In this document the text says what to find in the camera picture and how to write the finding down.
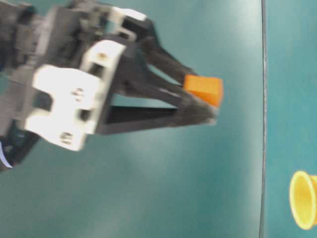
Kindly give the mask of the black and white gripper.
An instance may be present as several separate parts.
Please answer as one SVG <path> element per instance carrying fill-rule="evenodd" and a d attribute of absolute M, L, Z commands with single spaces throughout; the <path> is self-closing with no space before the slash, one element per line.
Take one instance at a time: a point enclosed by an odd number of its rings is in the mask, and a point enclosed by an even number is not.
<path fill-rule="evenodd" d="M 42 138 L 72 151 L 100 133 L 113 93 L 142 65 L 137 32 L 146 15 L 95 0 L 53 6 L 0 3 L 0 169 L 7 171 Z"/>

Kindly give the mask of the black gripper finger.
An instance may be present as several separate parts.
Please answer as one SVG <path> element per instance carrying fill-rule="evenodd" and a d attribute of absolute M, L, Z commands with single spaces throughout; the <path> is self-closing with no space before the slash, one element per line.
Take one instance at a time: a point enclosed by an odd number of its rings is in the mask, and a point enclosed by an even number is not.
<path fill-rule="evenodd" d="M 125 18 L 122 27 L 136 34 L 136 42 L 140 45 L 148 64 L 156 67 L 180 84 L 184 84 L 185 76 L 198 74 L 192 68 L 183 65 L 178 59 L 163 48 L 156 32 L 155 24 L 150 19 L 143 21 Z"/>
<path fill-rule="evenodd" d="M 172 108 L 112 106 L 114 94 L 155 99 Z M 107 96 L 103 102 L 96 133 L 100 135 L 161 127 L 214 123 L 219 109 L 185 91 L 180 84 L 147 63 L 141 48 L 126 48 L 120 55 Z"/>

